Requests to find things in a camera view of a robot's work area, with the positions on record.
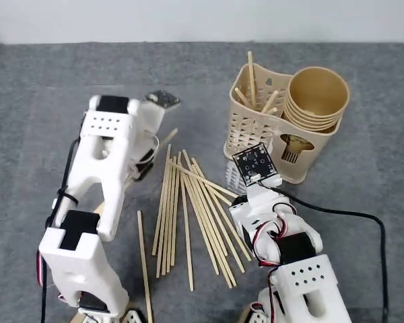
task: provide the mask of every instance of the robotic arm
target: robotic arm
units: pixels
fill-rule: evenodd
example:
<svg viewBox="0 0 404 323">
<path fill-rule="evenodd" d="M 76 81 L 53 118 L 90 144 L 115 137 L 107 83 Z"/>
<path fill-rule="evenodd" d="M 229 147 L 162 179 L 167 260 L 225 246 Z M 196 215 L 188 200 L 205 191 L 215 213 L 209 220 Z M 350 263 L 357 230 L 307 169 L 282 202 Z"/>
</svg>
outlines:
<svg viewBox="0 0 404 323">
<path fill-rule="evenodd" d="M 289 198 L 269 190 L 281 178 L 263 144 L 233 156 L 246 184 L 230 213 L 261 266 L 273 269 L 246 322 L 350 323 L 320 235 Z"/>
<path fill-rule="evenodd" d="M 152 167 L 159 146 L 156 133 L 165 112 L 178 104 L 178 98 L 164 91 L 143 101 L 94 96 L 84 115 L 67 186 L 39 251 L 60 298 L 95 318 L 93 322 L 118 322 L 127 309 L 129 296 L 102 243 L 114 239 L 126 182 L 141 179 Z M 102 214 L 75 210 L 95 183 L 102 184 Z"/>
</svg>

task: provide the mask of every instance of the beige plastic holder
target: beige plastic holder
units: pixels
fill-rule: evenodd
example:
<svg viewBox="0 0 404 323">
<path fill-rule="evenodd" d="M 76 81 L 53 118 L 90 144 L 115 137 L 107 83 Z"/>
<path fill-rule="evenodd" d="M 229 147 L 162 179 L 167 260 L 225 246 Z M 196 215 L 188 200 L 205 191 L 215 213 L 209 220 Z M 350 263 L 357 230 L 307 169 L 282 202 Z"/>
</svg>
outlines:
<svg viewBox="0 0 404 323">
<path fill-rule="evenodd" d="M 246 107 L 235 91 L 237 87 L 251 101 L 248 65 L 245 64 L 230 90 L 230 117 L 228 136 L 224 145 L 225 156 L 232 158 L 247 147 L 263 142 L 281 176 L 293 184 L 301 183 L 309 167 L 317 158 L 327 141 L 338 131 L 342 114 L 328 116 L 334 125 L 327 129 L 309 131 L 296 126 L 293 121 L 281 118 L 287 88 L 292 75 L 280 74 L 253 64 L 255 74 L 256 108 Z M 275 114 L 261 113 L 274 91 L 278 95 L 272 108 Z"/>
</svg>

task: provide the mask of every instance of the plastic cup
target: plastic cup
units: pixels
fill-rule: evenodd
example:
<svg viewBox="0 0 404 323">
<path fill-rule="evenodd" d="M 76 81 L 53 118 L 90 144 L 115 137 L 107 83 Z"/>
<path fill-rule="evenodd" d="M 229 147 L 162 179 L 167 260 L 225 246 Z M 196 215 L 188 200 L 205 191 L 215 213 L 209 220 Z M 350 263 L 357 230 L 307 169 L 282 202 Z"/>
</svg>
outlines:
<svg viewBox="0 0 404 323">
<path fill-rule="evenodd" d="M 293 112 L 294 115 L 296 115 L 297 117 L 299 117 L 299 119 L 301 119 L 303 122 L 308 123 L 309 125 L 321 125 L 321 124 L 325 124 L 328 122 L 332 122 L 334 120 L 338 120 L 339 116 L 331 116 L 328 118 L 315 118 L 315 117 L 311 117 L 308 116 L 304 113 L 302 113 L 301 109 L 293 106 L 293 104 L 289 101 L 289 98 L 285 99 L 284 102 L 284 109 L 288 110 L 289 112 Z"/>
<path fill-rule="evenodd" d="M 292 106 L 313 118 L 342 115 L 350 97 L 343 78 L 324 67 L 298 71 L 290 80 L 287 93 Z"/>
</svg>

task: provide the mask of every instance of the gray felt surface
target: gray felt surface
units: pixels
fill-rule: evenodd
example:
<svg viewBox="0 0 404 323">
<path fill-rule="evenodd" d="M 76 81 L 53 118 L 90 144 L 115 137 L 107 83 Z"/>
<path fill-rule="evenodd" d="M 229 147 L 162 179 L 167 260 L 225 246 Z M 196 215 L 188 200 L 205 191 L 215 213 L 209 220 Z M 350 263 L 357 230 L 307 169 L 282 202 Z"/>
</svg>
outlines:
<svg viewBox="0 0 404 323">
<path fill-rule="evenodd" d="M 385 221 L 390 322 L 404 322 L 404 44 L 228 43 L 0 46 L 0 322 L 39 320 L 35 252 L 90 96 L 141 97 L 158 88 L 180 96 L 182 106 L 167 116 L 160 137 L 178 127 L 174 151 L 187 149 L 207 177 L 226 185 L 222 146 L 228 90 L 250 49 L 255 61 L 267 68 L 293 73 L 321 65 L 349 83 L 351 102 L 340 131 L 305 182 L 284 188 L 306 201 L 367 211 Z M 143 211 L 150 250 L 163 163 L 164 151 L 147 178 L 127 191 L 117 237 L 105 245 L 111 265 L 143 312 L 136 210 Z M 100 199 L 100 191 L 93 189 L 81 207 L 95 207 Z M 380 322 L 377 226 L 298 210 L 323 237 L 352 320 Z M 171 273 L 155 279 L 155 260 L 147 256 L 156 322 L 235 322 L 264 288 L 266 270 L 245 262 L 242 275 L 231 258 L 238 286 L 229 290 L 224 279 L 215 276 L 191 214 L 191 293 L 181 211 L 179 219 L 177 263 Z M 50 287 L 47 322 L 68 322 L 74 313 Z"/>
</svg>

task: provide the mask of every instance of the stacked cups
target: stacked cups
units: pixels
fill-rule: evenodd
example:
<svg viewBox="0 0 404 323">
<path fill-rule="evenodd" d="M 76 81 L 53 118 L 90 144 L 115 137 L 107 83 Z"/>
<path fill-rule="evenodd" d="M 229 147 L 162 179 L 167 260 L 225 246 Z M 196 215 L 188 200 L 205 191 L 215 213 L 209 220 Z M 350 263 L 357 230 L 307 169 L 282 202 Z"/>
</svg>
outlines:
<svg viewBox="0 0 404 323">
<path fill-rule="evenodd" d="M 349 88 L 336 72 L 307 67 L 290 80 L 282 118 L 316 133 L 330 133 L 349 102 Z"/>
</svg>

